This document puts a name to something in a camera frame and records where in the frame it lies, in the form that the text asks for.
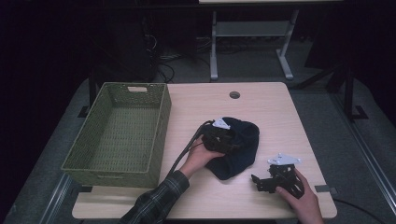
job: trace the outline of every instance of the person's right hand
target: person's right hand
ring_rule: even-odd
[[[202,135],[197,138],[191,145],[189,156],[179,171],[183,173],[188,179],[198,170],[205,167],[205,165],[216,157],[222,157],[224,153],[216,151],[209,151],[202,142]]]
[[[309,187],[306,178],[297,170],[294,169],[297,177],[303,183],[304,195],[300,199],[296,199],[287,190],[276,187],[276,192],[290,204],[297,215],[297,218],[303,224],[323,224],[323,218],[320,213],[320,208],[318,204],[318,196]]]

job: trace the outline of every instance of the green wicker basket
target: green wicker basket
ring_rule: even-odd
[[[105,83],[62,170],[82,185],[157,187],[171,104],[166,84]]]

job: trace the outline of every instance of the wooden table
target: wooden table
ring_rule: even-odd
[[[191,178],[191,186],[177,201],[168,218],[289,218],[290,207],[277,195],[258,192],[250,175],[269,178],[268,159],[281,152],[302,159],[296,167],[311,188],[326,185],[285,84],[208,83],[168,85],[172,110],[163,153],[160,181],[203,122],[233,117],[255,123],[261,131],[256,161],[243,173],[220,181],[204,169]],[[238,91],[240,97],[230,97]],[[147,189],[93,187],[78,195],[76,218],[120,218]],[[329,192],[317,193],[322,215],[336,216]]]

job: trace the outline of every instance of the person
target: person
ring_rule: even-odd
[[[209,151],[202,142],[202,136],[191,145],[189,155],[184,164],[153,190],[140,195],[134,207],[126,213],[119,224],[152,224],[163,223],[178,198],[190,186],[189,179],[205,165],[223,153]],[[297,218],[303,224],[322,224],[323,219],[318,206],[318,197],[308,185],[306,178],[296,169],[298,178],[305,189],[303,197],[294,198],[285,189],[276,188],[276,192],[290,204]]]

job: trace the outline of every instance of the fabric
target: fabric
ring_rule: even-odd
[[[140,195],[119,224],[163,223],[172,206],[189,186],[189,179],[180,171],[174,171],[156,189]]]
[[[259,146],[259,128],[248,121],[234,118],[223,118],[235,132],[231,144],[239,148],[223,157],[212,159],[205,167],[220,180],[229,179],[242,173],[256,160],[256,152]]]

